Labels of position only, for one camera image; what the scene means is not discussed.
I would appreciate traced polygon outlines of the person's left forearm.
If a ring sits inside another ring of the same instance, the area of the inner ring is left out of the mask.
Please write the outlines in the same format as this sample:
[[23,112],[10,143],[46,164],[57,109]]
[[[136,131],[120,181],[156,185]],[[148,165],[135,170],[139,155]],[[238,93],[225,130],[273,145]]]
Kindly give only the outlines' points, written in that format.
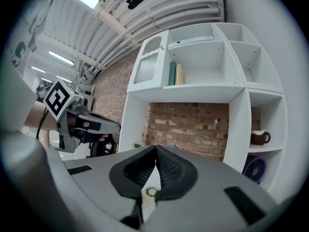
[[[43,103],[35,101],[30,113],[27,116],[24,126],[38,128],[44,115],[45,108],[46,107]],[[50,113],[48,113],[45,117],[41,125],[41,130],[57,131],[56,121]]]

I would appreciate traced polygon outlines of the gold book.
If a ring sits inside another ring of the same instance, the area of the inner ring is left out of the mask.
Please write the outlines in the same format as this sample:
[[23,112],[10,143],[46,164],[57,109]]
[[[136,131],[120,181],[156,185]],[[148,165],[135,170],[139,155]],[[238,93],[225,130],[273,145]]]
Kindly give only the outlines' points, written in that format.
[[175,85],[184,85],[186,83],[185,69],[182,64],[176,65]]

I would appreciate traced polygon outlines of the brown mug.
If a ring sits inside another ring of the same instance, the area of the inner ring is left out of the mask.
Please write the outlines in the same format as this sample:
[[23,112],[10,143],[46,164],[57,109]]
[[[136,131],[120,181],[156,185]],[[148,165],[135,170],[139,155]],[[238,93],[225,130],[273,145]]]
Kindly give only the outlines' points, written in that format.
[[271,140],[271,134],[266,130],[253,130],[251,132],[250,142],[252,145],[268,144]]

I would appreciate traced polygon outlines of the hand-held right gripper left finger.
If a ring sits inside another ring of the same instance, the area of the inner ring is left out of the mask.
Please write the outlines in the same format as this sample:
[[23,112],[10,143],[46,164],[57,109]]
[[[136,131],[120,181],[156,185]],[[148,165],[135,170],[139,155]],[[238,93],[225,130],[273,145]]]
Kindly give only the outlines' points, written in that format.
[[157,187],[155,146],[89,159],[67,160],[77,186],[112,218],[139,229],[143,224],[141,191]]

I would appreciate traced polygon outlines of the white tape roll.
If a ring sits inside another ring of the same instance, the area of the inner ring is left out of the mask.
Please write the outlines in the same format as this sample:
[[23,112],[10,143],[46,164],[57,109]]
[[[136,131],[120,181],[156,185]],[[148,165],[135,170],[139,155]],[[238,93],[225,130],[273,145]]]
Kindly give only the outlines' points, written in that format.
[[142,197],[142,204],[141,204],[141,210],[142,210],[142,219],[145,223],[154,210],[156,209],[156,202],[155,202],[155,196],[158,193],[159,189],[154,186],[147,186],[142,189],[141,191],[141,197]]

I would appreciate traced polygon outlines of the white desk with hutch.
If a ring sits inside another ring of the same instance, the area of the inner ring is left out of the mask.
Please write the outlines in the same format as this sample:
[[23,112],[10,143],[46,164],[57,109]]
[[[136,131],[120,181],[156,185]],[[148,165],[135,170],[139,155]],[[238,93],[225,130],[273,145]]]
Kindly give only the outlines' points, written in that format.
[[[184,85],[168,85],[172,61],[184,67]],[[281,201],[275,183],[288,133],[285,95],[271,58],[244,25],[190,25],[166,30],[143,42],[127,87],[120,151],[141,143],[144,113],[151,102],[228,104],[224,162],[241,172],[249,153],[265,158],[267,168],[260,186]],[[252,145],[254,130],[269,132],[270,142]]]

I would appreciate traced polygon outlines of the white printed t-shirt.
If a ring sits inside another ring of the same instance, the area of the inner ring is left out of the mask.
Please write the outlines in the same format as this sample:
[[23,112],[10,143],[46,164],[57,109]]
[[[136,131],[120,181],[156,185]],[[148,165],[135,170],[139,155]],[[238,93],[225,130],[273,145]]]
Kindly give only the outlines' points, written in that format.
[[36,50],[36,38],[45,27],[48,9],[27,9],[17,19],[1,60],[0,84],[7,97],[35,101],[37,96],[23,79],[27,59]]

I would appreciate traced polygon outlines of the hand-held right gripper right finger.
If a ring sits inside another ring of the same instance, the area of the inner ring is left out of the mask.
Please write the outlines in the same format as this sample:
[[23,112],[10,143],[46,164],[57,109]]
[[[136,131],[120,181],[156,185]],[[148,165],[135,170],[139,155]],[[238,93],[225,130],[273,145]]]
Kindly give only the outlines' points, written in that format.
[[153,146],[161,178],[147,232],[246,232],[275,201],[260,186],[217,160]]

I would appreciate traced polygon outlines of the green book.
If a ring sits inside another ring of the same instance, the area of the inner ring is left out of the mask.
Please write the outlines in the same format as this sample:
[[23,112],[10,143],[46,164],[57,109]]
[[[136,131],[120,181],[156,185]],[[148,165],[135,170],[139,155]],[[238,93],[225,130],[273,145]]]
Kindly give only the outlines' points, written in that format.
[[169,67],[169,80],[168,80],[168,85],[169,86],[173,86],[175,85],[175,75],[176,75],[176,62],[172,61],[170,63],[170,67]]

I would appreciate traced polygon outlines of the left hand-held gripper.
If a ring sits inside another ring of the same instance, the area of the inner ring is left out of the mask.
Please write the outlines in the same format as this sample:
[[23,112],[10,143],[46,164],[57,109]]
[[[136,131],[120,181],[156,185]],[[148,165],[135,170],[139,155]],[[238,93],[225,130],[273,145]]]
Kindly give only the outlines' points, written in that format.
[[90,134],[115,134],[120,131],[120,124],[104,116],[87,111],[87,99],[68,82],[57,80],[47,92],[43,103],[55,119],[60,143],[58,151],[74,153],[79,143],[70,132],[69,114],[76,118],[75,130]]

